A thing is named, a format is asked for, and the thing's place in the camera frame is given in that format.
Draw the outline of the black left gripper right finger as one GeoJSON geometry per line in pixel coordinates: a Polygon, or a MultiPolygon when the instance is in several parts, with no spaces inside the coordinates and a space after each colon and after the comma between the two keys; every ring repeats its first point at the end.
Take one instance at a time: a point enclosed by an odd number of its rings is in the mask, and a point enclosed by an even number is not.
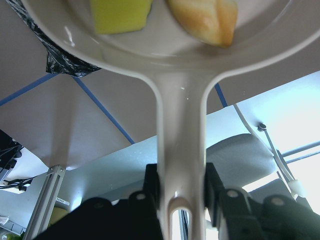
{"type": "Polygon", "coordinates": [[[226,188],[213,163],[207,163],[204,202],[220,240],[259,240],[260,224],[245,193],[226,188]]]}

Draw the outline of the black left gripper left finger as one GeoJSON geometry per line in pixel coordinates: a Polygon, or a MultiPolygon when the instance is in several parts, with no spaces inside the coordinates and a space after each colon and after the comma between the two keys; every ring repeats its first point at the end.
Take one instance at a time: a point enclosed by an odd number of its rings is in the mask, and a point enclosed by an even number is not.
{"type": "Polygon", "coordinates": [[[157,211],[160,207],[160,181],[157,164],[145,167],[142,189],[129,196],[129,219],[135,240],[161,240],[163,238],[157,211]]]}

